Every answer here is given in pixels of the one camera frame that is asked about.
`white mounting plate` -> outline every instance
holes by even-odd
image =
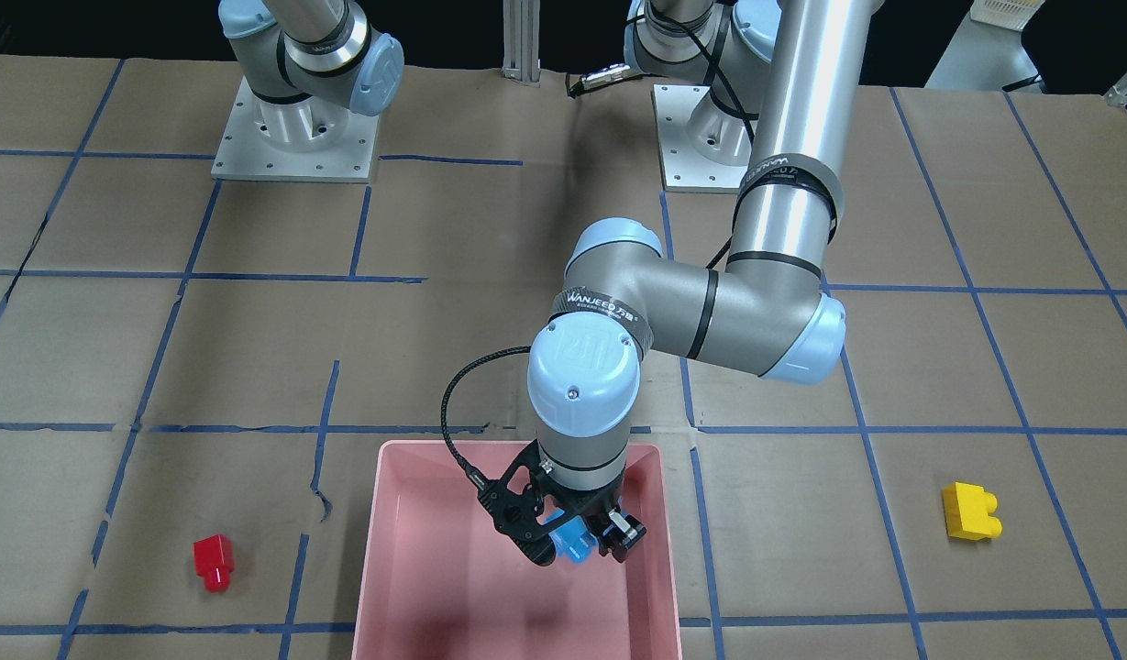
[[[214,179],[316,180],[328,184],[366,184],[375,162],[380,117],[348,114],[344,133],[326,150],[278,150],[260,135],[254,122],[254,92],[241,79],[229,124],[212,163]]]
[[[654,84],[662,185],[669,193],[738,193],[746,166],[726,166],[707,159],[693,146],[685,126],[698,101],[710,90],[704,84]]]

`yellow puzzle piece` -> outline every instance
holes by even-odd
[[[995,518],[1000,500],[982,485],[956,481],[942,489],[942,509],[946,510],[946,534],[960,539],[994,539],[1003,534],[1003,523]]]

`red block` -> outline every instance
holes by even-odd
[[[229,572],[233,569],[233,544],[229,536],[218,534],[193,544],[197,576],[204,578],[204,589],[220,594],[229,588]]]

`white basket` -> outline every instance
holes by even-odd
[[[1045,0],[975,0],[970,20],[1020,32]]]

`pink box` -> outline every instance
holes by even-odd
[[[458,443],[488,476],[523,444]],[[380,451],[354,660],[681,660],[660,451],[629,446],[624,509],[646,524],[627,563],[534,567],[494,530],[441,440]]]

